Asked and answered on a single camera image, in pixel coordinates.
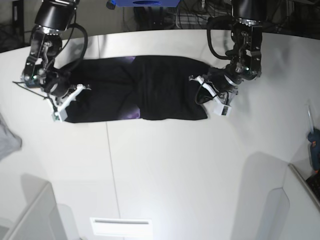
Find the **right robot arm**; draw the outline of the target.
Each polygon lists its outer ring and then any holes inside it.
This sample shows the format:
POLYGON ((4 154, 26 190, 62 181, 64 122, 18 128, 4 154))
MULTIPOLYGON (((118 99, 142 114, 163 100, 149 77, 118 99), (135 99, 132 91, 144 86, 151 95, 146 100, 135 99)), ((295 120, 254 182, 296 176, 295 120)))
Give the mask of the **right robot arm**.
POLYGON ((84 89, 70 83, 71 72, 84 59, 88 47, 87 31, 76 23, 78 0, 44 0, 35 18, 30 36, 30 52, 21 74, 21 82, 28 91, 41 89, 49 100, 54 115, 58 115, 84 89), (78 29, 84 37, 80 56, 69 67, 58 69, 56 58, 65 48, 61 32, 78 29))

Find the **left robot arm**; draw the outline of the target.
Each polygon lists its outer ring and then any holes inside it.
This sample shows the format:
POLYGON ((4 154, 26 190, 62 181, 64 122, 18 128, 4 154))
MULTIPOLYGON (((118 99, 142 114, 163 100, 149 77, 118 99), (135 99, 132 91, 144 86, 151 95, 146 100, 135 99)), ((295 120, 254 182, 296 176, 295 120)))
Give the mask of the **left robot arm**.
POLYGON ((210 100, 222 99, 225 105, 231 101, 232 91, 242 81, 251 81, 261 75, 263 23, 267 20, 267 1, 233 0, 232 14, 210 17, 206 25, 207 43, 210 52, 220 60, 229 61, 225 68, 211 67, 202 76, 195 103, 204 104, 210 100), (211 31, 219 24, 231 25, 231 50, 218 54, 213 47, 211 31))

